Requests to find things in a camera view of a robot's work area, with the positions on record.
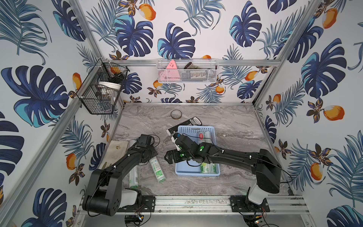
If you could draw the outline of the plastic wrap roll red label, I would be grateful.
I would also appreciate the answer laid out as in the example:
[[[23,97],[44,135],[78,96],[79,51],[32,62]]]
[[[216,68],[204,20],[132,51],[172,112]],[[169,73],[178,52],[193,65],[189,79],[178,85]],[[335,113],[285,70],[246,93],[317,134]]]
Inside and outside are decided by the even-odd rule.
[[[158,159],[157,157],[153,157],[150,161],[150,164],[151,164],[151,167],[154,171],[154,174],[157,178],[157,181],[159,183],[162,183],[163,181],[166,180],[166,177],[165,177],[165,174],[163,173],[162,169],[161,169],[161,166],[158,162]]]

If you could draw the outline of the plastic wrap roll green print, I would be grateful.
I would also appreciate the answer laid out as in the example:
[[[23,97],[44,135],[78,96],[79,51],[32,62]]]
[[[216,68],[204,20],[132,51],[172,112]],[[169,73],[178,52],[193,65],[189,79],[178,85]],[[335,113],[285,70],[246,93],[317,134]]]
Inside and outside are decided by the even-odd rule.
[[[212,143],[211,140],[211,134],[209,131],[200,131],[198,132],[199,137],[199,143],[206,142],[206,143]],[[200,172],[202,174],[210,174],[212,171],[210,170],[210,164],[208,163],[202,163],[200,166]]]

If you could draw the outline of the plastic wrap roll green label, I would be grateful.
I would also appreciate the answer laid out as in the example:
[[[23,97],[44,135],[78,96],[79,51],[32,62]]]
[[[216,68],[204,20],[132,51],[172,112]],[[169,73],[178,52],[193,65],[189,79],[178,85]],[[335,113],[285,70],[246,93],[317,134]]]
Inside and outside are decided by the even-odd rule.
[[[211,140],[211,133],[209,131],[205,132],[205,137],[206,137],[206,143],[213,144],[212,140]],[[218,173],[217,164],[213,164],[213,163],[208,164],[208,169],[209,169],[210,174],[217,174]]]

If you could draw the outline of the plastic wrap roll white label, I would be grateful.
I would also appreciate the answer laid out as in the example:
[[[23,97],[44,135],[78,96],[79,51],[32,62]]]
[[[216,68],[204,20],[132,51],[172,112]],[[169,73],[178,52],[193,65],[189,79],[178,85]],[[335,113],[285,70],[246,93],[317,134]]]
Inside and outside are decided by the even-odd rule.
[[[129,188],[130,189],[137,189],[138,187],[139,187],[138,167],[135,166],[129,172]]]

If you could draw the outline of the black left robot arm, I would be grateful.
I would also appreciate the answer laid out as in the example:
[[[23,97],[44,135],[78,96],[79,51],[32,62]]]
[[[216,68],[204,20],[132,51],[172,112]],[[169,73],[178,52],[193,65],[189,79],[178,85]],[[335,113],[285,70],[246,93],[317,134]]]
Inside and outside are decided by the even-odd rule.
[[[140,163],[146,163],[157,155],[153,145],[133,145],[116,163],[104,170],[96,169],[90,177],[84,195],[82,209],[101,215],[113,216],[119,210],[122,200],[124,177]]]

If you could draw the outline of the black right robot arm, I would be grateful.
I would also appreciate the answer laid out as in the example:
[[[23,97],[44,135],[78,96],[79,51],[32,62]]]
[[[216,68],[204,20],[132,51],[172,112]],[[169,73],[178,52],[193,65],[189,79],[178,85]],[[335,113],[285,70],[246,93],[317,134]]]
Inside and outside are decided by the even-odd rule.
[[[178,148],[167,151],[168,164],[193,160],[197,163],[222,164],[248,171],[256,176],[255,185],[248,190],[248,200],[262,204],[268,194],[280,193],[282,167],[266,149],[241,152],[221,148],[212,143],[178,142]]]

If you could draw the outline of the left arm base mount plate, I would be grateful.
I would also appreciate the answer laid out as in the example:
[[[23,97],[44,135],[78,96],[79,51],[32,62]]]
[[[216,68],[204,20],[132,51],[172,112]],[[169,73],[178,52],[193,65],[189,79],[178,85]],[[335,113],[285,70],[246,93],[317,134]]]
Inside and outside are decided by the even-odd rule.
[[[120,212],[151,212],[155,211],[156,197],[142,195],[139,190],[125,189],[122,192],[123,207],[119,208]]]

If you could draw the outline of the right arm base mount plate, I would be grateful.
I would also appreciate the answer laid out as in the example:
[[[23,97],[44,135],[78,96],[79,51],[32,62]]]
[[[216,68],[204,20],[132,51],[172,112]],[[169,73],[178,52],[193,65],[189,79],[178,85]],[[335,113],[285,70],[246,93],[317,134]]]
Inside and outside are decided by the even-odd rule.
[[[270,212],[267,199],[265,198],[262,204],[258,205],[248,200],[246,195],[232,195],[230,196],[230,205],[232,212],[240,213],[262,213]]]

